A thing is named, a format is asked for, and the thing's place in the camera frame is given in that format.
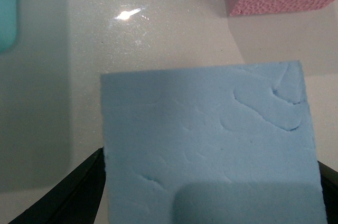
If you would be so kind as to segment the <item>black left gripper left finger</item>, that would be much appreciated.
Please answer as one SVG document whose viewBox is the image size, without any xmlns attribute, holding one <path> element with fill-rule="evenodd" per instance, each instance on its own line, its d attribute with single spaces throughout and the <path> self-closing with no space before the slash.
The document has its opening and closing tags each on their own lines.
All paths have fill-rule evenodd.
<svg viewBox="0 0 338 224">
<path fill-rule="evenodd" d="M 105 182 L 100 148 L 11 223 L 94 223 Z"/>
</svg>

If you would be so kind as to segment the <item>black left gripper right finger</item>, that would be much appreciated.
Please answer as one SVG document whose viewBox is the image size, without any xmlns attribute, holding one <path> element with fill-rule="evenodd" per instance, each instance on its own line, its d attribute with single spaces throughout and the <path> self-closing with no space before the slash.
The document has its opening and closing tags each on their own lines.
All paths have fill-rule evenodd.
<svg viewBox="0 0 338 224">
<path fill-rule="evenodd" d="M 337 224 L 337 171 L 318 161 L 327 223 Z"/>
</svg>

